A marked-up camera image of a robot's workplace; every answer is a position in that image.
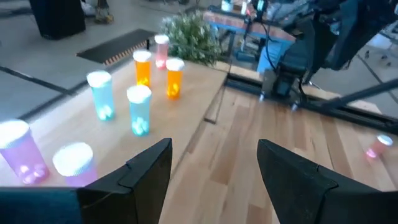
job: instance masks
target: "green plant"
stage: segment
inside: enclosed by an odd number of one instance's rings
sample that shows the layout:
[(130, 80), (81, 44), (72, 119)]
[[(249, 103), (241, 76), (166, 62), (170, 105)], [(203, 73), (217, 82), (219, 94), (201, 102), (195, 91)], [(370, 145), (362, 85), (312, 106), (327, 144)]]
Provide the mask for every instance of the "green plant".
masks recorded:
[(162, 32), (170, 39), (169, 56), (214, 65), (221, 55), (216, 31), (200, 11), (164, 19)]

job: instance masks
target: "gray floor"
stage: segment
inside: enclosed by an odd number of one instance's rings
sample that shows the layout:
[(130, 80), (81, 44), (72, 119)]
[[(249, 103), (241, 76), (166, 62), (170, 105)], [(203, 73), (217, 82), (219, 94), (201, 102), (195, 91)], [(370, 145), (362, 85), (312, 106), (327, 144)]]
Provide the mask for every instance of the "gray floor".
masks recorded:
[[(164, 4), (163, 1), (145, 0), (108, 0), (115, 22), (108, 26), (96, 25), (86, 21), (86, 31), (66, 39), (51, 41), (43, 39), (38, 32), (33, 16), (19, 16), (0, 19), (0, 65), (23, 74), (39, 78), (66, 89), (74, 87), (84, 80), (92, 70), (104, 68), (79, 57), (77, 52), (96, 46), (122, 34), (141, 28), (158, 32), (163, 18), (173, 16), (194, 5), (191, 0), (187, 6), (176, 2)], [(221, 1), (202, 0), (200, 6), (219, 4)], [(0, 0), (0, 6), (9, 4), (9, 0)], [(370, 66), (381, 80), (394, 78), (398, 73), (393, 68), (380, 66), (376, 56), (369, 59)], [(347, 72), (327, 72), (315, 75), (314, 82), (322, 88), (345, 94), (377, 84), (375, 77), (364, 69), (364, 65), (355, 60)], [(20, 78), (0, 73), (0, 120), (18, 118), (38, 105), (59, 95), (48, 88), (29, 83)], [(383, 94), (369, 99), (376, 103), (383, 113), (396, 116), (398, 105), (390, 95)]]

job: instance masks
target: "metal frame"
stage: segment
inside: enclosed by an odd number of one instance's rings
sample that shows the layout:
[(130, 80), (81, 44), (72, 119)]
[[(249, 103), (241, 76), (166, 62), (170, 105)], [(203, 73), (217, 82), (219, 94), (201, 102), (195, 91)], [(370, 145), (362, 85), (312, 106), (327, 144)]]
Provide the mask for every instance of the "metal frame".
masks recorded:
[(271, 89), (265, 87), (262, 82), (244, 78), (237, 74), (229, 73), (226, 86), (261, 96), (268, 100), (289, 105), (295, 108), (303, 108), (326, 116), (349, 121), (369, 128), (378, 129), (391, 134), (398, 134), (398, 119), (383, 114), (377, 114), (359, 108), (348, 106), (348, 103), (374, 96), (398, 87), (398, 79), (394, 79), (380, 85), (372, 86), (346, 96), (325, 100), (314, 96), (301, 95), (298, 90), (290, 94), (290, 98), (279, 98), (271, 94)]

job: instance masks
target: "concrete floor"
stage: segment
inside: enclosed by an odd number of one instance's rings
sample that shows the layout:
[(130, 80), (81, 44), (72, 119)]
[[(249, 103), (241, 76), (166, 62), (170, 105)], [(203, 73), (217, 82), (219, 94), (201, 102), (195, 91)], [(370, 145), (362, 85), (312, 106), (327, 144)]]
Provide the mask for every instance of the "concrete floor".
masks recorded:
[[(160, 29), (163, 18), (173, 16), (193, 6), (163, 1), (108, 0), (115, 22), (108, 26), (86, 20), (86, 31), (66, 39), (51, 41), (39, 35), (33, 16), (18, 16), (0, 19), (0, 65), (31, 77), (52, 83), (64, 89), (71, 89), (85, 79), (92, 70), (105, 68), (104, 65), (76, 57), (77, 52), (96, 46), (122, 34), (141, 28), (154, 32)], [(219, 4), (217, 0), (202, 0), (200, 6)], [(370, 66), (378, 72), (381, 80), (394, 78), (393, 67), (383, 68), (370, 58)], [(348, 72), (328, 72), (315, 75), (314, 82), (322, 88), (337, 93), (350, 93), (377, 84), (377, 79), (356, 60)], [(48, 100), (59, 96), (59, 92), (30, 83), (10, 74), (0, 72), (0, 120), (18, 118)], [(385, 114), (396, 116), (398, 105), (387, 93), (375, 96), (369, 101), (376, 103)]]

